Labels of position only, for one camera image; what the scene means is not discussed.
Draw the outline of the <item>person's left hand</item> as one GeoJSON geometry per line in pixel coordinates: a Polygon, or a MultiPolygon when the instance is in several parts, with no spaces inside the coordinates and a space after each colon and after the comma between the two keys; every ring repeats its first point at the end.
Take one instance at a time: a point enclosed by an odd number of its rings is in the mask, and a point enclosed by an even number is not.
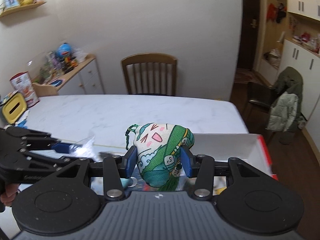
{"type": "Polygon", "coordinates": [[[1,193],[1,203],[4,206],[10,207],[12,206],[13,201],[17,197],[19,191],[20,184],[5,184],[4,192],[1,193]]]}

